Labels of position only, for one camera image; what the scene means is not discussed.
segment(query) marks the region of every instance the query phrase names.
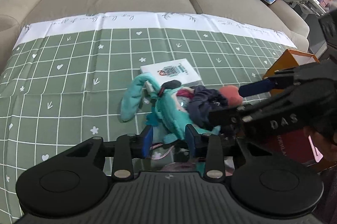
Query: white box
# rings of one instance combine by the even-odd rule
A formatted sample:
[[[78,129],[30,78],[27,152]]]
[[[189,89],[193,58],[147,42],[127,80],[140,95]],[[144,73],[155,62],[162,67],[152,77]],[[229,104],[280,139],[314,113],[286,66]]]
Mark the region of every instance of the white box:
[[[140,71],[151,73],[160,86],[171,80],[178,80],[182,86],[187,87],[202,84],[200,76],[185,58],[141,66]],[[154,92],[149,82],[145,86],[149,93]]]

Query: circular cover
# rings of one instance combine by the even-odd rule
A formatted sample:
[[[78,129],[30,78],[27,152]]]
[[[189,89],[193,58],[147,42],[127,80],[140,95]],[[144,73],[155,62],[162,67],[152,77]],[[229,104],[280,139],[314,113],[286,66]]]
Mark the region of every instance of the circular cover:
[[[107,190],[107,177],[99,168],[71,157],[28,169],[16,183],[23,210],[42,217],[81,213],[97,204]]]
[[[309,212],[323,193],[323,183],[315,172],[281,156],[247,162],[234,172],[230,186],[244,205],[274,217]]]

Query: coral plush object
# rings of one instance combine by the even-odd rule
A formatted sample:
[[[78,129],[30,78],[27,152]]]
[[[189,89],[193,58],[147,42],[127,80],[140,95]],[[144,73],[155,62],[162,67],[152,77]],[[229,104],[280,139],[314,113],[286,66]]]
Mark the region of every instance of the coral plush object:
[[[223,86],[219,92],[228,99],[229,106],[238,106],[243,102],[242,96],[239,95],[239,88],[233,85]]]

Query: silver screw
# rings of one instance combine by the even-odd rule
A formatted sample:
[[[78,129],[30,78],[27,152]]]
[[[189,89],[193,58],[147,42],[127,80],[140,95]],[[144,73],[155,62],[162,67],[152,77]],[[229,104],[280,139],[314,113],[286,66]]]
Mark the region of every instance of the silver screw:
[[[242,118],[242,121],[243,122],[250,122],[250,121],[252,121],[253,120],[253,118],[251,117],[251,116],[244,116],[243,118]]]
[[[128,178],[131,173],[128,170],[118,170],[114,172],[114,176],[118,178]]]
[[[210,170],[206,173],[206,175],[210,178],[221,178],[223,176],[223,172],[219,171],[219,170]]]

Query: teal plush hair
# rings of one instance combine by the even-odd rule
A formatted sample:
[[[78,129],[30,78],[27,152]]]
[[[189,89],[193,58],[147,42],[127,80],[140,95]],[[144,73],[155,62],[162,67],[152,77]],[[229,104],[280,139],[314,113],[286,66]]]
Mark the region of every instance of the teal plush hair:
[[[131,86],[125,92],[121,103],[121,119],[128,121],[134,117],[138,109],[139,103],[142,99],[142,89],[146,81],[152,85],[154,93],[151,98],[156,99],[155,113],[159,119],[162,120],[170,132],[163,138],[163,143],[172,143],[178,139],[185,139],[185,127],[187,124],[193,124],[187,112],[180,111],[177,108],[176,101],[173,99],[175,93],[181,89],[166,89],[161,97],[158,97],[160,85],[150,73],[140,74],[135,77]],[[194,126],[199,134],[209,132]],[[219,128],[216,127],[213,134],[219,133]]]

